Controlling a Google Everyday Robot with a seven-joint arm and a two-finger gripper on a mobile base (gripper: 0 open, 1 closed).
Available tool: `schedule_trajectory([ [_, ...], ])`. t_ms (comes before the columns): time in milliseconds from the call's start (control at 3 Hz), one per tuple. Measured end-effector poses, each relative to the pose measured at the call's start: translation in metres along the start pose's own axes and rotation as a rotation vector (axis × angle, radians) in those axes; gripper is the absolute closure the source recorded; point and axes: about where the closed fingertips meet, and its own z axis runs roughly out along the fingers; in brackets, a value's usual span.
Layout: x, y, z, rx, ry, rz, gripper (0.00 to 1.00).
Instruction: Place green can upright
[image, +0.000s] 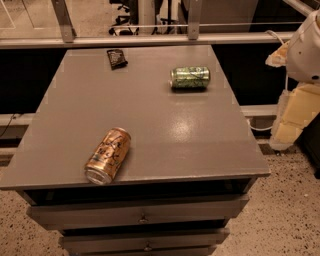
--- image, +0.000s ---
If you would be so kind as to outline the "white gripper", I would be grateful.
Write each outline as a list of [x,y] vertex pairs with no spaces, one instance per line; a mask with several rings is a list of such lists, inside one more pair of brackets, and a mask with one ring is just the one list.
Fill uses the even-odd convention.
[[278,101],[269,145],[283,151],[320,113],[320,10],[310,13],[290,42],[270,54],[265,64],[276,68],[286,65],[290,78],[304,82],[292,91],[284,90]]

